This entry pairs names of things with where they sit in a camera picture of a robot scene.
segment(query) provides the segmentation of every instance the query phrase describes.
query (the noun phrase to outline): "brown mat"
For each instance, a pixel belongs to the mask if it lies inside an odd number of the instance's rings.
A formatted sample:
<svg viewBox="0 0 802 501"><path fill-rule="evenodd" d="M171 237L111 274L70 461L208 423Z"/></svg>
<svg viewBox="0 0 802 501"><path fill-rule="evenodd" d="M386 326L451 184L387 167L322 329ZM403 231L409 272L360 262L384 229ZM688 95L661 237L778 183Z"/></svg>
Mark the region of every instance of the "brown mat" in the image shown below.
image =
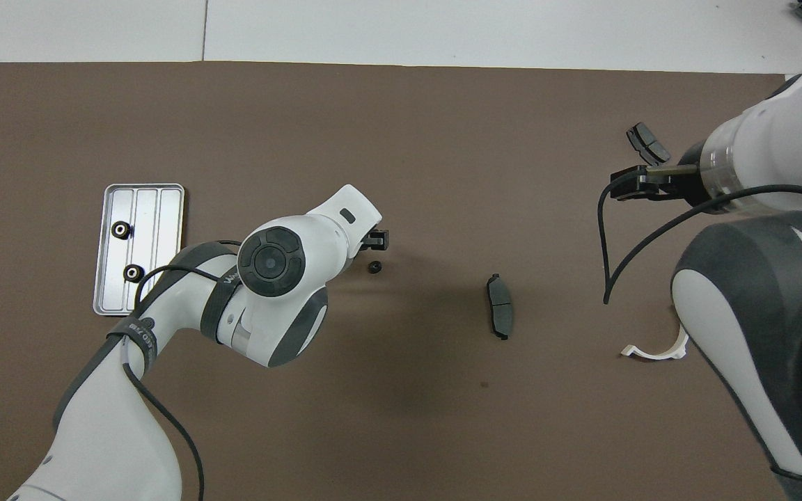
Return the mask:
<svg viewBox="0 0 802 501"><path fill-rule="evenodd" d="M268 63L0 64L0 499L51 444L103 342L102 193L187 188L185 242L242 238L344 183L387 253L330 284L305 355L267 370L182 333L146 383L197 441L207 499L782 499L748 425L677 334L668 283L701 216L602 305L595 204L639 163L643 120L679 155L774 75ZM612 260L683 202L612 203ZM379 275L366 271L381 260ZM490 332L500 273L515 327ZM184 498L191 456L168 424Z"/></svg>

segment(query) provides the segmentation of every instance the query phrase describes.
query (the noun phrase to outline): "metal tray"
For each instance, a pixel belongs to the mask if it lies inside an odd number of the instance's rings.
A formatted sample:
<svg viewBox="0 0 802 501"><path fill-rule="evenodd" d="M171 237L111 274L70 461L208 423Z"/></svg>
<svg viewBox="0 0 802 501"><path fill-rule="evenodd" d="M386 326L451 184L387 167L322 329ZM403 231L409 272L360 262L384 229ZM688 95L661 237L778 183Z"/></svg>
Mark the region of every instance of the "metal tray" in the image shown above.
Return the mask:
<svg viewBox="0 0 802 501"><path fill-rule="evenodd" d="M114 223L131 226L128 238L112 234ZM169 263L182 247L184 187L181 184L111 184L104 190L98 268L95 271L95 313L128 315L134 308L136 283L123 275L138 265L144 273ZM144 285L144 293L154 279Z"/></svg>

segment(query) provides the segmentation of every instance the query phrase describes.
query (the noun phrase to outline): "black velcro strap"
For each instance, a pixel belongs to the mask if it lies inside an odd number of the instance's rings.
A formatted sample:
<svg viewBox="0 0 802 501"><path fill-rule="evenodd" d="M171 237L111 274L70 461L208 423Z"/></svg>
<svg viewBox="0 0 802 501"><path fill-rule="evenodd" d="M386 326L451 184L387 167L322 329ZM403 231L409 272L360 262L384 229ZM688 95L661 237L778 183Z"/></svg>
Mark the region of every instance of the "black velcro strap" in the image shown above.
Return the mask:
<svg viewBox="0 0 802 501"><path fill-rule="evenodd" d="M223 344L219 341L219 320L222 319L222 313L225 312L228 302L231 301L239 285L241 285L241 281L239 281L237 267L231 267L216 282L210 298L203 307L203 316L200 317L200 332L219 344Z"/></svg>
<svg viewBox="0 0 802 501"><path fill-rule="evenodd" d="M144 354L144 372L157 359L157 336L153 333L153 319L125 317L116 324L107 336L128 336Z"/></svg>

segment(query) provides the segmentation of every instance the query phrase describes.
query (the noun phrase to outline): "white tile floor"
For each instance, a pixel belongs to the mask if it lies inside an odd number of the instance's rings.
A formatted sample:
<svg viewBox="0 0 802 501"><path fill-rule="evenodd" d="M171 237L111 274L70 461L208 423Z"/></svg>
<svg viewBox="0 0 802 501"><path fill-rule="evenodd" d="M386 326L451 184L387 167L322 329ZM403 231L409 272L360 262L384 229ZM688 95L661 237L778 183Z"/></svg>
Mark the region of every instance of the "white tile floor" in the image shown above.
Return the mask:
<svg viewBox="0 0 802 501"><path fill-rule="evenodd" d="M802 20L789 0L0 0L0 61L204 58L793 73Z"/></svg>

